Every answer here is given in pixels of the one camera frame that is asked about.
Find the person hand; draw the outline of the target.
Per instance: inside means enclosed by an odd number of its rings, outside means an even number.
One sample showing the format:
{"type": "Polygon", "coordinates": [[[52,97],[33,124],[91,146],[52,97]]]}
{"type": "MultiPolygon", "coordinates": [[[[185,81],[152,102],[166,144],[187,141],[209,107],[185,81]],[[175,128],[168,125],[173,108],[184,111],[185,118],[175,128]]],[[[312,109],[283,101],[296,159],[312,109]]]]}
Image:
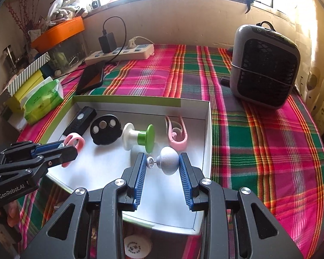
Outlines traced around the person hand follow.
{"type": "Polygon", "coordinates": [[[8,204],[7,206],[8,211],[7,214],[7,224],[10,227],[14,227],[17,225],[20,221],[20,212],[19,212],[19,206],[17,201],[13,201],[8,204]]]}

